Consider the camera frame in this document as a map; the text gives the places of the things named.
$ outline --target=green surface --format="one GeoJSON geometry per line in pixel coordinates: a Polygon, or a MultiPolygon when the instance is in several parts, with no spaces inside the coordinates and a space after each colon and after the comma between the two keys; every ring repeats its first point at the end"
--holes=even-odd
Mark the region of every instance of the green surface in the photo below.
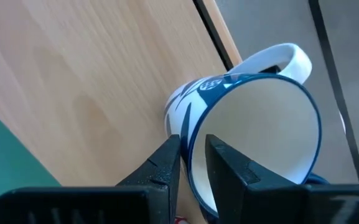
{"type": "Polygon", "coordinates": [[[31,186],[58,186],[58,182],[0,122],[0,195],[31,186]]]}

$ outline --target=mug rim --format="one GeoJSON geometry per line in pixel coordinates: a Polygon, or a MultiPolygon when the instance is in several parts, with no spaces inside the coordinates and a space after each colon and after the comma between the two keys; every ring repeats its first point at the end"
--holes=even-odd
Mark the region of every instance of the mug rim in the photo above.
{"type": "Polygon", "coordinates": [[[317,156],[319,155],[320,145],[321,145],[321,142],[322,142],[322,123],[321,123],[321,119],[320,119],[319,110],[317,108],[317,105],[316,105],[313,97],[310,95],[310,93],[307,91],[307,89],[303,85],[301,85],[300,83],[298,83],[297,81],[295,81],[295,80],[293,80],[291,78],[288,78],[288,77],[285,77],[285,76],[282,76],[282,75],[278,75],[278,74],[270,74],[270,73],[257,73],[257,74],[236,73],[236,74],[244,74],[244,75],[251,75],[251,76],[244,79],[244,80],[240,80],[240,81],[232,84],[232,86],[229,86],[226,89],[226,91],[223,91],[222,93],[220,93],[217,96],[216,100],[211,105],[207,106],[207,108],[203,111],[203,113],[200,115],[198,121],[196,122],[196,125],[194,127],[193,133],[192,133],[192,135],[190,137],[190,140],[189,140],[189,146],[188,146],[188,151],[187,151],[187,154],[189,156],[188,156],[187,162],[186,162],[187,163],[186,164],[186,170],[187,170],[187,178],[189,180],[190,188],[192,189],[192,192],[195,195],[195,197],[197,199],[197,202],[200,205],[200,208],[204,209],[209,215],[214,216],[214,218],[218,218],[218,212],[214,211],[211,207],[209,207],[204,202],[203,198],[201,198],[200,194],[196,191],[196,187],[195,187],[195,184],[194,184],[194,181],[193,181],[193,175],[192,175],[192,158],[193,158],[193,148],[194,148],[195,140],[196,140],[198,132],[200,131],[201,124],[204,122],[204,119],[207,116],[207,114],[209,114],[209,112],[212,110],[212,108],[226,94],[228,94],[231,91],[235,90],[240,85],[243,85],[245,83],[252,82],[252,81],[255,81],[255,80],[259,80],[259,79],[266,79],[266,78],[274,78],[274,79],[287,81],[287,82],[292,83],[295,86],[297,86],[303,93],[306,94],[306,96],[308,97],[309,101],[312,104],[313,109],[315,109],[315,113],[316,113],[316,116],[317,116],[317,124],[318,124],[319,135],[318,135],[317,149],[316,149],[316,152],[315,152],[314,159],[312,161],[312,164],[311,164],[311,166],[310,166],[304,180],[301,182],[302,184],[308,179],[308,176],[312,172],[312,168],[315,166],[315,162],[316,162],[317,156]]]}

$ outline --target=mug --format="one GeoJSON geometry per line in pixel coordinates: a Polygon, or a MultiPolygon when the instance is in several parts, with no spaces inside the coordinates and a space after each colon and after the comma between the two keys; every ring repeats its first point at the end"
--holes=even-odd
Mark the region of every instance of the mug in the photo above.
{"type": "Polygon", "coordinates": [[[202,211],[218,217],[207,175],[205,136],[214,134],[267,169],[302,184],[319,153],[320,116],[302,86],[312,70],[295,44],[262,50],[227,74],[179,87],[168,99],[168,136],[179,134],[187,178],[202,211]],[[260,71],[288,63],[278,74],[260,71]]]}

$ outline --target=wood grain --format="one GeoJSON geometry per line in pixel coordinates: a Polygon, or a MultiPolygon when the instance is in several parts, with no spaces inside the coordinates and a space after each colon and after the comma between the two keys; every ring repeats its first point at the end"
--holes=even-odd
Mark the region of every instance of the wood grain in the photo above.
{"type": "Polygon", "coordinates": [[[225,21],[219,11],[217,3],[215,0],[201,0],[204,3],[204,6],[210,16],[214,28],[217,30],[220,40],[222,41],[223,47],[225,48],[230,61],[233,66],[240,64],[243,60],[241,59],[240,53],[233,41],[228,27],[226,26],[225,21]]]}
{"type": "Polygon", "coordinates": [[[224,72],[191,0],[0,0],[0,119],[63,185],[126,177],[165,140],[170,93],[224,72]]]}

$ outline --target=black edge trim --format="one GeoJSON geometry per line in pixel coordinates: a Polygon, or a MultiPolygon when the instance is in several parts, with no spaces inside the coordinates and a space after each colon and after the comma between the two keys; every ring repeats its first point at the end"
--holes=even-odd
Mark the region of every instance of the black edge trim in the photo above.
{"type": "Polygon", "coordinates": [[[207,29],[207,32],[210,35],[215,48],[217,49],[218,55],[222,60],[223,66],[225,66],[226,70],[231,70],[233,68],[233,63],[230,60],[228,52],[226,51],[225,46],[221,41],[221,38],[219,37],[218,31],[211,20],[211,17],[208,13],[207,8],[204,5],[203,0],[193,0],[193,3],[197,9],[197,12],[200,14],[200,17],[203,20],[204,26],[207,29]]]}
{"type": "Polygon", "coordinates": [[[330,45],[329,37],[324,25],[322,10],[320,9],[319,0],[309,0],[310,13],[315,24],[317,37],[319,39],[320,48],[322,49],[324,62],[329,73],[330,83],[333,88],[335,101],[342,114],[343,122],[345,123],[346,137],[351,151],[353,165],[355,166],[356,173],[359,180],[359,150],[356,144],[355,135],[353,133],[351,119],[349,117],[347,104],[343,96],[340,78],[338,76],[337,67],[330,45]]]}

